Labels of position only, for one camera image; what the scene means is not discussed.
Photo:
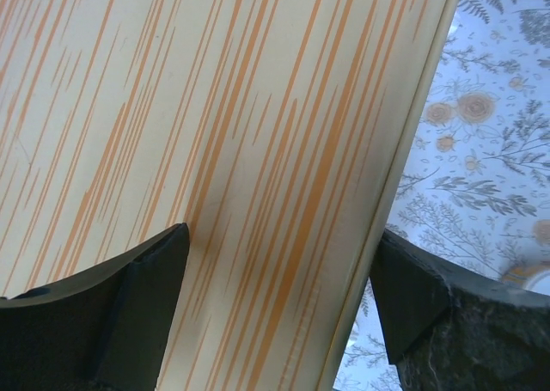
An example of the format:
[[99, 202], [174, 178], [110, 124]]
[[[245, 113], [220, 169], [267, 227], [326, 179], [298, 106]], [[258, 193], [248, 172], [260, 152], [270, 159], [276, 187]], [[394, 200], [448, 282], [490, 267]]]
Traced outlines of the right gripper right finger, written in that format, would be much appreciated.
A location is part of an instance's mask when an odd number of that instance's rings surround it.
[[405, 390], [547, 390], [549, 298], [486, 278], [386, 230], [370, 271]]

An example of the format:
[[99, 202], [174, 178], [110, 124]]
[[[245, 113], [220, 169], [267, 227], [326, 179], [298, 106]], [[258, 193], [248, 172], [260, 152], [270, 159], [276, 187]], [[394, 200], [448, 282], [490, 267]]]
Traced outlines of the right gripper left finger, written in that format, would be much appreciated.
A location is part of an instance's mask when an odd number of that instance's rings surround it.
[[177, 223], [99, 265], [1, 300], [3, 390], [153, 390], [186, 270]]

